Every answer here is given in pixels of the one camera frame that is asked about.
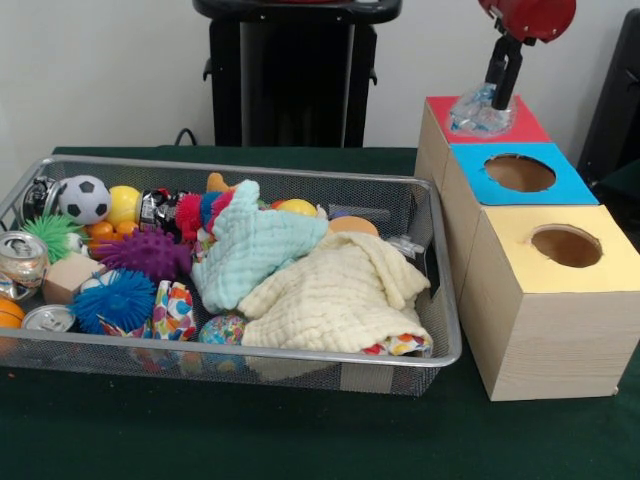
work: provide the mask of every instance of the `green spiky ball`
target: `green spiky ball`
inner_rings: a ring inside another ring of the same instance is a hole
[[[71,253],[68,234],[77,233],[86,241],[82,227],[73,223],[73,220],[65,215],[46,215],[28,220],[22,229],[45,243],[49,250],[51,264],[66,258]]]

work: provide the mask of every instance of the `ball with pattern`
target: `ball with pattern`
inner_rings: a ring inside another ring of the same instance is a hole
[[[102,180],[78,175],[62,182],[58,204],[63,214],[78,225],[93,225],[105,219],[111,209],[111,195]]]

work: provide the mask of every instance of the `circular hole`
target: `circular hole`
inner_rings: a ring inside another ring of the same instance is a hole
[[[533,235],[531,243],[540,253],[566,267],[590,267],[602,258],[598,239],[569,225],[542,227]]]
[[[513,153],[498,155],[484,164],[496,182],[517,192],[542,192],[556,183],[556,174],[538,160]]]

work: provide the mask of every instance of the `box stack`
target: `box stack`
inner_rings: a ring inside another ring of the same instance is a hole
[[[516,98],[507,134],[427,99],[416,176],[442,198],[462,325],[492,400],[612,395],[640,338],[640,256]]]

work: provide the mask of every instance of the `metal basket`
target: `metal basket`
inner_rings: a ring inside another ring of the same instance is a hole
[[[461,338],[444,237],[438,194],[425,181],[406,177],[349,175],[277,169],[229,167],[110,158],[53,156],[33,165],[0,204],[3,228],[16,226],[24,192],[33,179],[56,180],[94,175],[107,186],[137,189],[205,190],[211,171],[233,185],[244,179],[260,184],[261,198],[305,198],[331,211],[346,211],[373,221],[383,238],[410,235],[425,247],[419,265],[431,281],[430,292],[417,301],[421,322],[434,339],[431,358],[368,356],[208,345],[0,328],[0,365],[116,375],[180,378],[214,382],[282,385],[300,388],[421,395],[441,367],[460,356]],[[194,294],[198,327],[211,317]],[[25,310],[43,303],[28,300]],[[270,382],[246,367],[247,358],[269,368],[292,372]],[[310,372],[296,375],[294,372]]]

